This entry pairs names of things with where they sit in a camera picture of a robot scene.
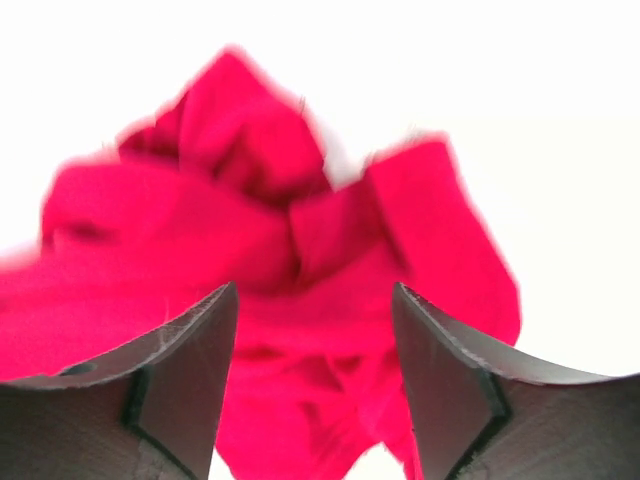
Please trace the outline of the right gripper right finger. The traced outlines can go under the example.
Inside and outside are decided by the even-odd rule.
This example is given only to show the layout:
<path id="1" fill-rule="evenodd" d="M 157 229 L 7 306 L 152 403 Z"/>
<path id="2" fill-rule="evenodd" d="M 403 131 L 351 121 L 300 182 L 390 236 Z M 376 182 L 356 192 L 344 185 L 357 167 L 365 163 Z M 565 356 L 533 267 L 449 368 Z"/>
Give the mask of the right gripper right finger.
<path id="1" fill-rule="evenodd" d="M 639 378 L 521 352 L 403 284 L 396 345 L 427 479 L 635 479 Z"/>

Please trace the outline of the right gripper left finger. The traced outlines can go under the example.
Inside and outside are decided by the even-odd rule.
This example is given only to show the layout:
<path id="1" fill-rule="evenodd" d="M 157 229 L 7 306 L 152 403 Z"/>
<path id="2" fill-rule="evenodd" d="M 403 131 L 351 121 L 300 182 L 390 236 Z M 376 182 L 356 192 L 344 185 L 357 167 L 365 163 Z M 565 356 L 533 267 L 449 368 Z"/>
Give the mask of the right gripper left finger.
<path id="1" fill-rule="evenodd" d="M 207 478 L 237 315 L 228 283 L 108 353 L 2 383 L 2 478 Z"/>

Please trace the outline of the crimson red t shirt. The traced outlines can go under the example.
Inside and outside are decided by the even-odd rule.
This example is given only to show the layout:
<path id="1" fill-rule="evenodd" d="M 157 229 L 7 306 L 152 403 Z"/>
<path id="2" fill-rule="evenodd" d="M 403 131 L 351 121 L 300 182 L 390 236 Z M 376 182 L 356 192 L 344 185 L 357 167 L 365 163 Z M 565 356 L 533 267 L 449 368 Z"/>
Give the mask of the crimson red t shirt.
<path id="1" fill-rule="evenodd" d="M 153 123 L 58 172 L 39 254 L 1 273 L 1 377 L 97 356 L 228 282 L 217 448 L 238 479 L 341 479 L 377 444 L 420 477 L 394 284 L 507 344 L 521 325 L 445 138 L 333 189 L 302 105 L 226 50 Z"/>

